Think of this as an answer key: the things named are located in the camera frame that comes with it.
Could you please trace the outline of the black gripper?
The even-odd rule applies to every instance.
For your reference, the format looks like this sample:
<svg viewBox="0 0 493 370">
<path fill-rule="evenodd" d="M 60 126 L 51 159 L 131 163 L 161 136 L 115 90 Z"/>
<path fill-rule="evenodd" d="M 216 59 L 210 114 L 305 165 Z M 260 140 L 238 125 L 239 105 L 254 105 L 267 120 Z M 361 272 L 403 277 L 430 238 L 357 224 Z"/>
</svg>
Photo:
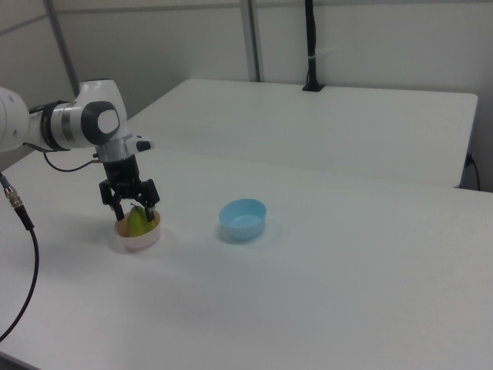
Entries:
<svg viewBox="0 0 493 370">
<path fill-rule="evenodd" d="M 102 203 L 114 212 L 117 221 L 124 219 L 122 199 L 135 199 L 143 206 L 148 222 L 155 220 L 154 210 L 160 201 L 152 179 L 141 181 L 136 156 L 115 162 L 104 162 L 106 180 L 99 184 Z"/>
</svg>

